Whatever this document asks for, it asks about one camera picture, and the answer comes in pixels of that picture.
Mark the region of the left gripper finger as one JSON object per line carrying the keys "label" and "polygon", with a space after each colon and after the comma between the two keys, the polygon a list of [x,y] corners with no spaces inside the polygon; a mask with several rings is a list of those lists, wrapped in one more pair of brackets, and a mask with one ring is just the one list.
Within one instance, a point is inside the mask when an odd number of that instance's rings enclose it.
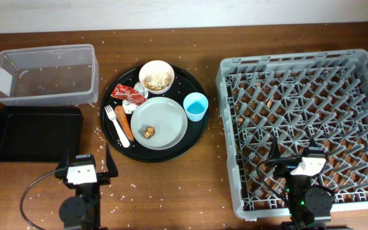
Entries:
{"label": "left gripper finger", "polygon": [[69,154],[70,148],[67,148],[61,157],[60,163],[57,166],[58,169],[65,169],[69,165]]}
{"label": "left gripper finger", "polygon": [[111,150],[108,144],[106,144],[106,167],[109,173],[110,178],[118,177],[118,168],[116,167],[116,164],[112,158]]}

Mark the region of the brown food scrap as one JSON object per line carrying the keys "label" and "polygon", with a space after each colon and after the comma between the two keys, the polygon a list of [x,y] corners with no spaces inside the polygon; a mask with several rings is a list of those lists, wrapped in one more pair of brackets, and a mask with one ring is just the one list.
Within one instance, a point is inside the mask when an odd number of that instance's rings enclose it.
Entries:
{"label": "brown food scrap", "polygon": [[155,135],[155,128],[152,126],[147,126],[142,135],[145,139],[152,138]]}

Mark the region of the white plastic fork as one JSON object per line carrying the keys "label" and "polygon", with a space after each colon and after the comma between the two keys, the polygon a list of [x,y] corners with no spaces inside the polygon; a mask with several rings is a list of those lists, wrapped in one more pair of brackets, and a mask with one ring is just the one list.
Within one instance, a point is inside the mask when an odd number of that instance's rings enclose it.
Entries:
{"label": "white plastic fork", "polygon": [[105,109],[105,113],[108,117],[109,120],[111,120],[113,122],[113,125],[116,129],[116,132],[119,136],[119,141],[121,142],[122,146],[124,148],[127,148],[130,146],[130,141],[128,140],[127,136],[125,135],[124,131],[122,130],[122,128],[120,127],[118,121],[117,121],[117,117],[116,117],[116,113],[114,112],[113,108],[110,105],[106,105],[104,107]]}

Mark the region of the orange carrot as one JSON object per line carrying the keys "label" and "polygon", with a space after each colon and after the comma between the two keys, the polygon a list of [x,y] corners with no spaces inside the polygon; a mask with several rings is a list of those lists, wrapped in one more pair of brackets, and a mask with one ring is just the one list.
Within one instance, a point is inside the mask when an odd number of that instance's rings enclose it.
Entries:
{"label": "orange carrot", "polygon": [[119,121],[127,139],[129,141],[134,141],[134,135],[128,123],[127,115],[124,111],[124,108],[121,105],[117,105],[114,109],[114,112],[116,113],[117,120]]}

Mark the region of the white tissue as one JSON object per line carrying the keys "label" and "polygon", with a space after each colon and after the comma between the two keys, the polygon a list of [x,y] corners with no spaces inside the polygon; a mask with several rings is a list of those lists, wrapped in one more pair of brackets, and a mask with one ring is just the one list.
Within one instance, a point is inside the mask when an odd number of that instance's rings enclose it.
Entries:
{"label": "white tissue", "polygon": [[140,82],[135,84],[134,90],[135,93],[130,93],[127,99],[122,101],[122,106],[126,114],[132,114],[148,98],[148,90]]}

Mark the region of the grey plate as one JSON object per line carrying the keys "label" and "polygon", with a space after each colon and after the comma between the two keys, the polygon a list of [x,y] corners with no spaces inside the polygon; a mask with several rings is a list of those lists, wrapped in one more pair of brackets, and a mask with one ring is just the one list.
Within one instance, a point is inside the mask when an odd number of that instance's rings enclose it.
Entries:
{"label": "grey plate", "polygon": [[[151,150],[166,150],[178,144],[187,131],[187,115],[176,101],[166,97],[146,100],[133,112],[130,126],[135,140]],[[145,139],[146,127],[154,127],[155,135]]]}

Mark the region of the red strawberry snack wrapper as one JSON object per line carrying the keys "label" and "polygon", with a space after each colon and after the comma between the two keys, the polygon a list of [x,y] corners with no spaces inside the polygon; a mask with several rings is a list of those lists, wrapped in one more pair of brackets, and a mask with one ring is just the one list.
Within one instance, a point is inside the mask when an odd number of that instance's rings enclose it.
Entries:
{"label": "red strawberry snack wrapper", "polygon": [[126,100],[136,105],[141,105],[147,100],[134,88],[122,84],[116,85],[111,93],[111,96],[120,100]]}

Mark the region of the light blue cup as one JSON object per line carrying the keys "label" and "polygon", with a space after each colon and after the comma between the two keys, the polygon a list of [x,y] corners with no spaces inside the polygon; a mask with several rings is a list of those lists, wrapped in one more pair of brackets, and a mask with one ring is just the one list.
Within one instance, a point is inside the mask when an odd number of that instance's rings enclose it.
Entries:
{"label": "light blue cup", "polygon": [[190,93],[183,101],[183,108],[190,121],[201,121],[206,114],[209,102],[202,93]]}

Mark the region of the pile of rice and shells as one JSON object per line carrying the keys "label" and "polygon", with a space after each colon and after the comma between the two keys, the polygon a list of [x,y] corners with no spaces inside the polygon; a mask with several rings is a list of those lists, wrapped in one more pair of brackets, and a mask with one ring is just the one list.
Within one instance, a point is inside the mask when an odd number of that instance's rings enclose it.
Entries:
{"label": "pile of rice and shells", "polygon": [[160,91],[167,88],[172,80],[168,72],[151,73],[145,76],[144,86],[153,91]]}

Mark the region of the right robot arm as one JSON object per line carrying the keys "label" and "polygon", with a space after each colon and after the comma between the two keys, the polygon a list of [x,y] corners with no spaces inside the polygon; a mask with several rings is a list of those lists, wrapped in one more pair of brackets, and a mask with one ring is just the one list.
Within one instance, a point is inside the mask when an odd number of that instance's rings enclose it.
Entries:
{"label": "right robot arm", "polygon": [[285,179],[281,194],[276,194],[289,210],[289,222],[282,222],[281,230],[326,229],[331,221],[331,209],[335,199],[333,190],[313,185],[311,179],[321,174],[327,163],[327,154],[314,139],[301,155],[282,157],[276,139],[272,141],[266,167],[274,168],[275,179]]}

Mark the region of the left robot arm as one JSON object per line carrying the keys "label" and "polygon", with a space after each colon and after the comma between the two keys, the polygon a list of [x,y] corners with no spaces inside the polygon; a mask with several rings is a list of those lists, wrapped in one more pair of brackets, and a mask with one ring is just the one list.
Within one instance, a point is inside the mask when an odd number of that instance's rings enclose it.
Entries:
{"label": "left robot arm", "polygon": [[111,184],[118,176],[118,169],[111,156],[110,147],[105,148],[105,172],[96,172],[93,155],[77,155],[73,160],[65,154],[55,173],[75,195],[62,202],[59,218],[65,229],[97,230],[100,224],[100,187]]}

